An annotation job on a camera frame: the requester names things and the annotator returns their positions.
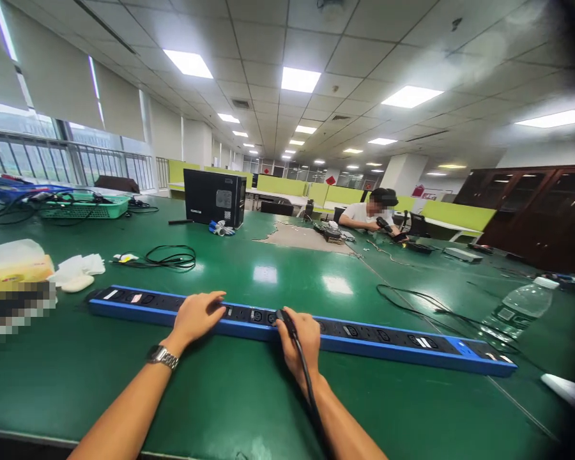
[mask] black cap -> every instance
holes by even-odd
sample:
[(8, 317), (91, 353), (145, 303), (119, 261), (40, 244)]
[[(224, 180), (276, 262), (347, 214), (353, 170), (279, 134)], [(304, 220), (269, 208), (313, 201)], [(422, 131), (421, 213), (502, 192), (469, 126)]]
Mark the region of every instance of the black cap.
[(375, 188), (371, 192), (371, 199), (382, 206), (387, 208), (396, 206), (398, 204), (398, 198), (396, 198), (396, 192), (391, 188)]

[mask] black computer tower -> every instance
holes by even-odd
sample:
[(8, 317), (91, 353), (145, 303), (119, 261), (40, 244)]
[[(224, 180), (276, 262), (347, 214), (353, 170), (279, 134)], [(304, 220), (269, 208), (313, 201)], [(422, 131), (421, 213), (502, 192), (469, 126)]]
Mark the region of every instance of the black computer tower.
[(225, 220), (239, 228), (245, 214), (247, 178), (219, 172), (183, 170), (185, 215), (200, 224)]

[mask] railing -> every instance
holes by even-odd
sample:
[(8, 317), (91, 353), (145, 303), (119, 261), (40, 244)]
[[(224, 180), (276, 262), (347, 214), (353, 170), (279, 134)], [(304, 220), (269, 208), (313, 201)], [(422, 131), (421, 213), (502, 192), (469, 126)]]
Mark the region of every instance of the railing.
[(153, 189), (152, 158), (77, 142), (0, 131), (0, 173), (91, 187), (99, 176), (134, 179)]
[(160, 190), (168, 188), (168, 160), (166, 158), (157, 157), (156, 163), (158, 166), (158, 188)]

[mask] blue power strip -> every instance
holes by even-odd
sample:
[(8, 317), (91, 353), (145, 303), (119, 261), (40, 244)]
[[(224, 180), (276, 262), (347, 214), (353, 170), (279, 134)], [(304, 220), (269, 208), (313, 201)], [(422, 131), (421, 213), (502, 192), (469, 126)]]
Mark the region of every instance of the blue power strip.
[[(186, 296), (113, 285), (88, 297), (91, 313), (172, 326)], [(214, 332), (277, 341), (275, 310), (224, 302), (226, 313)], [(321, 349), (498, 377), (518, 367), (483, 341), (314, 316)]]

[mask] white t-shirt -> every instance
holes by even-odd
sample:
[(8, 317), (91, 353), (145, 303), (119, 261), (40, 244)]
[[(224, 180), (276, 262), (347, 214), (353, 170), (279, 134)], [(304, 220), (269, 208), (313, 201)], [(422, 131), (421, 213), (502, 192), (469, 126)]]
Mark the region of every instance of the white t-shirt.
[(392, 211), (385, 209), (381, 213), (377, 213), (374, 216), (369, 217), (368, 214), (366, 214), (366, 203), (350, 204), (343, 211), (343, 215), (359, 222), (375, 222), (377, 218), (381, 216), (388, 222), (388, 224), (395, 225), (394, 220), (392, 219)]

